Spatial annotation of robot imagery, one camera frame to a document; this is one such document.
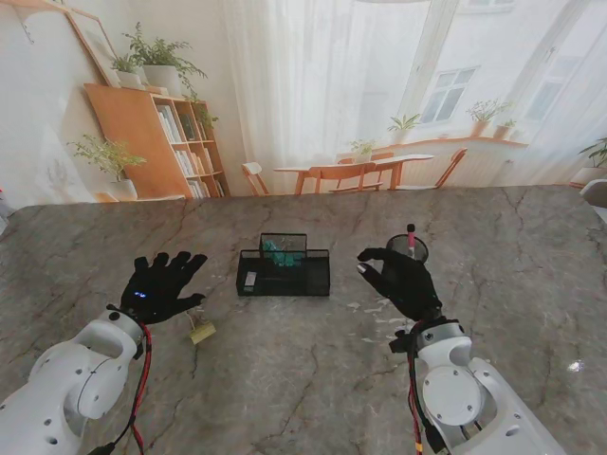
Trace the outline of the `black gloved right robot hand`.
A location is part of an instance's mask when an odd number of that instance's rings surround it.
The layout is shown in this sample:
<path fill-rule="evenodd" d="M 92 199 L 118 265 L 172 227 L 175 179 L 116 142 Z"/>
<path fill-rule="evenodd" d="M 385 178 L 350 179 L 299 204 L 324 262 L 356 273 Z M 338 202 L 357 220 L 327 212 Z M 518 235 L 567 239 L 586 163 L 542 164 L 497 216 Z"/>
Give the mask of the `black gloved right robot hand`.
<path fill-rule="evenodd" d="M 423 263 L 387 248 L 365 248 L 358 260 L 360 276 L 403 316 L 413 321 L 440 316 L 442 302 Z"/>

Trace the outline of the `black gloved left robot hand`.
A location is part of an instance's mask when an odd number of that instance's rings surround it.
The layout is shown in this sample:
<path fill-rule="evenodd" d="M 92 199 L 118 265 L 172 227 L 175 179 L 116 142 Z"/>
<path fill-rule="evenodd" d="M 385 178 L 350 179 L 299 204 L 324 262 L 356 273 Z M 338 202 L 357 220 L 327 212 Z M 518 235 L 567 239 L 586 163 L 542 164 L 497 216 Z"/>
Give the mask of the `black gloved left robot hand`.
<path fill-rule="evenodd" d="M 204 254 L 181 251 L 172 259 L 158 253 L 151 264 L 146 257 L 134 260 L 134 273 L 121 298 L 120 311 L 145 325 L 164 322 L 202 303 L 203 294 L 180 298 L 183 288 L 208 260 Z"/>

